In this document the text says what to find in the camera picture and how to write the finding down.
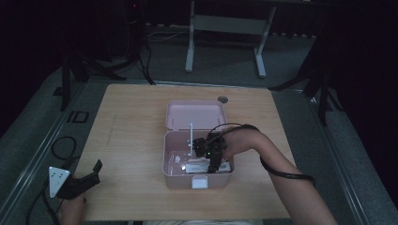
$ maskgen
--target white label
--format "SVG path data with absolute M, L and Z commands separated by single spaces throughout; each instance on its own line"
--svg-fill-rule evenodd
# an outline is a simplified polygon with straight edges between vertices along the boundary
M 190 163 L 185 165 L 185 172 L 186 173 L 207 173 L 208 166 L 210 163 Z M 226 173 L 230 172 L 231 167 L 229 166 L 229 162 L 223 162 L 217 173 Z

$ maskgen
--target hand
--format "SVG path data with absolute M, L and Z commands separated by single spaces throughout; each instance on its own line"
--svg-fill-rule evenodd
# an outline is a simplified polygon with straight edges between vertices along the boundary
M 238 129 L 223 136 L 227 144 L 223 158 L 231 159 L 233 155 L 246 152 L 250 149 L 257 150 L 259 144 L 268 137 L 255 129 Z
M 61 224 L 82 224 L 84 217 L 84 193 L 73 200 L 62 200 Z

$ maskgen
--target plastic container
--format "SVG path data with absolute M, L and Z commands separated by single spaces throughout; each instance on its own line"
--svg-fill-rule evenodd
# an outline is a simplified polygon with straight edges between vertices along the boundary
M 169 188 L 221 188 L 228 183 L 234 160 L 224 162 L 216 173 L 207 173 L 208 159 L 191 150 L 191 140 L 206 138 L 214 127 L 225 124 L 223 105 L 215 100 L 173 100 L 167 107 L 163 172 Z

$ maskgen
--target person's forearm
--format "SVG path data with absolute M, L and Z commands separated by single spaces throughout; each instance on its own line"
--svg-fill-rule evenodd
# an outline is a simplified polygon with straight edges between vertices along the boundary
M 254 149 L 272 169 L 284 173 L 301 173 L 266 135 L 256 139 Z M 337 224 L 310 181 L 283 178 L 271 173 L 269 175 L 295 224 Z

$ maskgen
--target dark background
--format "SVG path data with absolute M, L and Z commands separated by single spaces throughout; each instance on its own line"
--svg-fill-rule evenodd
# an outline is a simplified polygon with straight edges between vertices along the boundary
M 41 83 L 61 66 L 65 53 L 78 49 L 96 59 L 123 54 L 126 43 L 121 15 L 134 1 L 11 1 L 0 2 L 0 135 L 15 120 Z M 225 16 L 266 18 L 263 1 L 204 1 L 197 11 Z M 278 6 L 271 32 L 319 35 L 325 22 L 334 31 L 330 58 L 338 63 L 331 87 L 375 165 L 386 189 L 398 203 L 398 9 L 392 1 L 348 0 L 325 7 L 326 1 Z M 147 0 L 145 20 L 151 25 L 189 23 L 190 1 Z M 107 35 L 118 33 L 121 39 Z

